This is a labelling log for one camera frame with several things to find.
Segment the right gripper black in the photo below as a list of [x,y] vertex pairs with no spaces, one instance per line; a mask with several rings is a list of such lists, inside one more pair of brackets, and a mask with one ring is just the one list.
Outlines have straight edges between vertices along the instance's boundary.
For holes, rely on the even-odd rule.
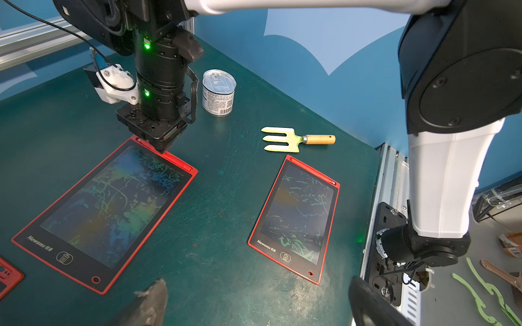
[[139,104],[117,109],[116,116],[131,133],[164,153],[186,130],[191,104],[187,96],[143,96]]

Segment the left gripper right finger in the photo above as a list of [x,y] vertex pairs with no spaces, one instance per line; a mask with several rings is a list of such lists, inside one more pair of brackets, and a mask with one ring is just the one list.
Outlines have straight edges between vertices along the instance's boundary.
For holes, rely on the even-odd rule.
[[349,303],[357,326],[411,326],[382,296],[375,293],[362,278],[355,276],[349,285]]

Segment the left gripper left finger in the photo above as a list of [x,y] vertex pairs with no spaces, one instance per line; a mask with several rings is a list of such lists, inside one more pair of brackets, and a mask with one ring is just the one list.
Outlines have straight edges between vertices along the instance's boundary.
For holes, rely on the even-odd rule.
[[133,301],[125,306],[107,325],[162,326],[168,302],[167,283],[163,278],[144,291],[136,291]]

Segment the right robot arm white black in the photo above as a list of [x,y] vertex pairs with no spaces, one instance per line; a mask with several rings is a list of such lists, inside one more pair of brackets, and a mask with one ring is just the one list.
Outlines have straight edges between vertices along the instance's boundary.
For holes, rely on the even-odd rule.
[[398,58],[409,136],[408,223],[383,232],[383,258],[431,267],[469,247],[468,210],[487,150],[521,112],[520,1],[55,1],[74,27],[133,55],[133,94],[119,121],[164,152],[195,121],[184,79],[203,49],[181,24],[261,8],[376,8],[409,14]]

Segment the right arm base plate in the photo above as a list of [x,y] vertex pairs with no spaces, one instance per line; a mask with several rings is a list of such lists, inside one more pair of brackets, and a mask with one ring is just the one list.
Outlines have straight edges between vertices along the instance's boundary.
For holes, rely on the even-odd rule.
[[406,217],[385,202],[377,205],[375,225],[370,232],[371,248],[364,280],[371,289],[393,306],[399,307],[402,300],[402,274],[398,273],[401,262],[400,246],[403,244],[401,231]]

